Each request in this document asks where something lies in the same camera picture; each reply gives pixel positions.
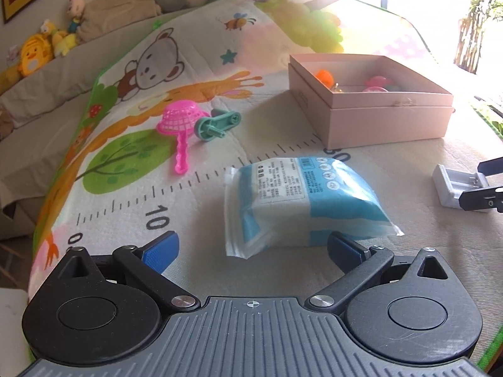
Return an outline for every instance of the pink cardboard box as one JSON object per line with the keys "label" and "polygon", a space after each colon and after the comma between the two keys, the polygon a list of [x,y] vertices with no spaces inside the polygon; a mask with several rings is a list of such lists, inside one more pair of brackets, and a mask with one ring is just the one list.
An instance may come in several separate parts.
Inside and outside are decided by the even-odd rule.
{"label": "pink cardboard box", "polygon": [[[343,93],[315,78],[331,72]],[[381,75],[401,92],[362,92]],[[441,138],[453,112],[453,95],[406,66],[378,55],[291,55],[290,90],[328,149]]]}

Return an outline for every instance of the pink toy spoon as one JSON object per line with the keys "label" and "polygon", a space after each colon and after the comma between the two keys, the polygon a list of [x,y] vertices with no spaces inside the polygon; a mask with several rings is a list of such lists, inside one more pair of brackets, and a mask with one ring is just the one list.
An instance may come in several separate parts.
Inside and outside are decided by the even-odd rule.
{"label": "pink toy spoon", "polygon": [[177,163],[175,172],[185,174],[189,169],[187,161],[187,138],[194,133],[194,125],[209,114],[202,110],[193,100],[177,100],[166,106],[163,118],[156,129],[160,134],[177,136]]}

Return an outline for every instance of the blue and white package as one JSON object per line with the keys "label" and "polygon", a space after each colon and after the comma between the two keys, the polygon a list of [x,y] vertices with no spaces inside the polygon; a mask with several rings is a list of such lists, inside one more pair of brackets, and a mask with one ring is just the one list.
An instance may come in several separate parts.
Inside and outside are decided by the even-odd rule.
{"label": "blue and white package", "polygon": [[355,241],[403,235],[364,179],[324,157],[228,169],[224,211],[227,255],[245,259],[272,246],[325,245],[332,231]]}

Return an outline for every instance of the orange toy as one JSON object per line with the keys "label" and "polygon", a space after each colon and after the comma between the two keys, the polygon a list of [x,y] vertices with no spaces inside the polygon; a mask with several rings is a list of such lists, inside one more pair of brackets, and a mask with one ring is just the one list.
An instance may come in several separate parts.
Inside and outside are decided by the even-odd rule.
{"label": "orange toy", "polygon": [[328,89],[331,89],[331,87],[333,87],[334,85],[334,77],[330,72],[328,72],[325,69],[320,69],[318,73],[315,75],[315,77]]}
{"label": "orange toy", "polygon": [[52,47],[42,34],[29,37],[19,53],[19,72],[28,76],[53,59]]}

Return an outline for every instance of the blue star print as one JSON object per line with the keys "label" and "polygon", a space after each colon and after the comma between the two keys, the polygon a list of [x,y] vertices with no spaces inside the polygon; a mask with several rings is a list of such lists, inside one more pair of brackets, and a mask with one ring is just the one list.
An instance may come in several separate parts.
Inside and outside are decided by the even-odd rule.
{"label": "blue star print", "polygon": [[225,64],[233,64],[234,63],[234,58],[236,57],[237,52],[232,52],[231,50],[227,50],[227,52],[223,55],[220,55],[220,57],[223,60],[222,65]]}

